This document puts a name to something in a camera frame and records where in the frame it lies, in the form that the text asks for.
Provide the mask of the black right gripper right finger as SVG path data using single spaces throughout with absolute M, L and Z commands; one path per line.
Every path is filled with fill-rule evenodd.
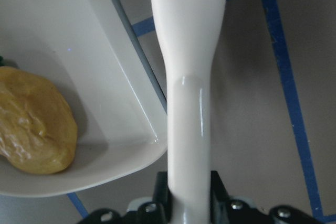
M 211 171 L 211 223 L 319 224 L 321 221 L 289 205 L 279 205 L 264 214 L 247 201 L 228 194 L 217 171 Z

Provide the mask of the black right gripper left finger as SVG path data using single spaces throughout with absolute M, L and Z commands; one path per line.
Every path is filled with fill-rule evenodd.
M 129 210 L 125 215 L 108 208 L 101 208 L 79 221 L 80 224 L 164 224 L 171 221 L 172 201 L 167 182 L 167 172 L 158 172 L 152 200 L 142 203 L 136 210 Z

